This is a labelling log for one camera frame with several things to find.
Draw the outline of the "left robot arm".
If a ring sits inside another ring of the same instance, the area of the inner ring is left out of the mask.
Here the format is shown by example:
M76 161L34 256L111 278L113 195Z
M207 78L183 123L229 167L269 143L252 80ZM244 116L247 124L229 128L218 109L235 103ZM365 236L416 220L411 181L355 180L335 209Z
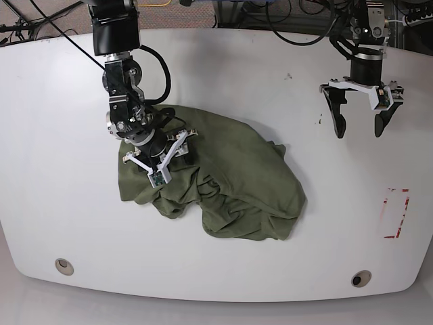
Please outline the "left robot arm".
M403 105L404 88L396 81L382 82L383 59L390 37L384 5L380 1L353 1L338 14L340 21L329 35L329 41L350 62L350 74L341 80L330 79L320 86L334 123L337 138L346 131L341 106L347 103L346 92L368 95L369 105L376 111L374 132L380 137L396 110Z

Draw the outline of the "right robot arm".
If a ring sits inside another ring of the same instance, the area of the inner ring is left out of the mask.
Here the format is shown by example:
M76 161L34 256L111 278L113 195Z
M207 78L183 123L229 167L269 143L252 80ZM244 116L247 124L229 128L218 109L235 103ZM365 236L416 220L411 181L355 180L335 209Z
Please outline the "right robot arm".
M155 50L141 44L139 11L136 1L87 1L96 56L105 57L102 82L109 95L106 115L108 131L116 139L133 146L122 158L147 173L154 186L167 184L172 177L168 165L172 158L188 153L187 138L196 135L184 127L165 131L177 119L174 108L157 109L171 90L168 66ZM156 100L145 98L139 88L142 69L133 59L136 49L152 54L164 75L164 93Z

